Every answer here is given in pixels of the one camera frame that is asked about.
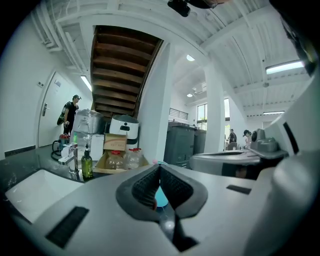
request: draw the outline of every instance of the soap dispenser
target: soap dispenser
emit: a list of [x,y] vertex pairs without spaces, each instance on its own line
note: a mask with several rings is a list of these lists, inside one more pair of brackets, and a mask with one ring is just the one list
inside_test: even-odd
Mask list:
[[88,144],[85,145],[84,155],[81,158],[82,165],[82,176],[84,180],[92,179],[94,177],[94,173],[92,170],[92,158],[89,155]]

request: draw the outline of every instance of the black baseboard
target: black baseboard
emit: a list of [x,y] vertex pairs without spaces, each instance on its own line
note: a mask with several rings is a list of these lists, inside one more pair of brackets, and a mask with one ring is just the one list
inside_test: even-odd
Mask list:
[[4,152],[4,157],[6,157],[6,158],[7,157],[11,157],[11,156],[14,156],[16,154],[23,153],[23,152],[30,151],[30,150],[35,150],[35,149],[36,149],[36,145],[14,149],[14,150],[11,150],[11,151]]

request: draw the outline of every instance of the cardboard box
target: cardboard box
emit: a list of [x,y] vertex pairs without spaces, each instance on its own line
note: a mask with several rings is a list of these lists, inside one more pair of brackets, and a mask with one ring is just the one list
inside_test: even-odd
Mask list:
[[[126,152],[121,152],[120,156],[124,157],[126,154]],[[106,169],[106,160],[107,158],[111,156],[111,151],[105,151],[103,156],[99,159],[99,161],[96,163],[96,165],[93,167],[93,171],[95,173],[101,173],[101,174],[119,174],[119,173],[123,173],[123,172],[127,172],[130,170],[125,170],[125,169],[118,169],[118,170],[114,170],[114,169]],[[145,159],[144,156],[142,156],[142,160],[141,160],[141,166],[147,166],[149,163],[148,161]]]
[[104,134],[104,150],[126,151],[127,135],[105,133]]

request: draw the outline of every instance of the black countertop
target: black countertop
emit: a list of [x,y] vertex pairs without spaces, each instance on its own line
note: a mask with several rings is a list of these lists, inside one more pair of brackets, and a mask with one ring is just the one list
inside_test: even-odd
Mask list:
[[[51,158],[51,146],[40,147],[27,152],[9,156],[0,161],[0,192],[4,194],[10,188],[40,169],[45,169],[61,177],[85,182],[82,170],[78,175],[69,172],[69,165],[60,165]],[[94,178],[106,176],[104,173],[93,173]]]

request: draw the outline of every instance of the white sink basin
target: white sink basin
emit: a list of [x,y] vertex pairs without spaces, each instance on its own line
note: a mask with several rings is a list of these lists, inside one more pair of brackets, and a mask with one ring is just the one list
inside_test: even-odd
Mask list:
[[82,185],[41,169],[9,189],[5,195],[28,221],[34,223],[46,209]]

